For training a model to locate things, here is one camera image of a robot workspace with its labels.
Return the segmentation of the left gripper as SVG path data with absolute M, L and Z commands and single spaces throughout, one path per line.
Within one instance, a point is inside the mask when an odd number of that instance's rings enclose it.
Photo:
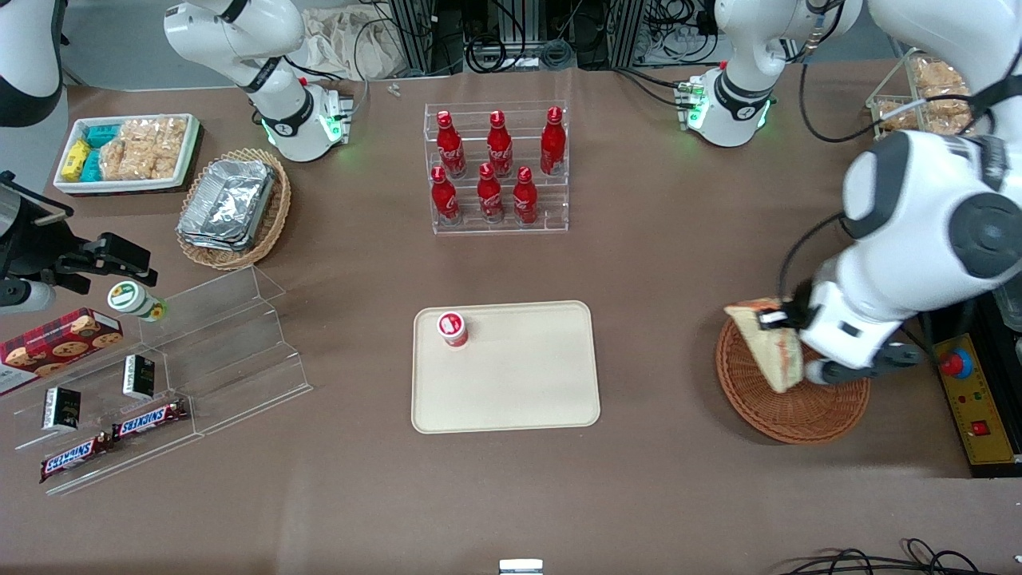
M 835 281 L 804 280 L 797 287 L 797 307 L 759 310 L 756 319 L 760 330 L 796 330 L 822 357 L 865 369 L 873 366 L 905 316 L 873 317 L 855 308 Z

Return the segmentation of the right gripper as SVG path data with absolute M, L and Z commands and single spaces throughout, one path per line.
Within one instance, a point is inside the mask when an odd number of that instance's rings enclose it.
M 87 295 L 92 276 L 121 276 L 155 287 L 158 272 L 150 268 L 146 248 L 114 233 L 102 233 L 94 243 L 94 254 L 85 254 L 88 240 L 69 229 L 64 211 L 48 212 L 37 203 L 44 200 L 2 174 L 2 287 L 3 295 L 29 295 L 30 283 Z

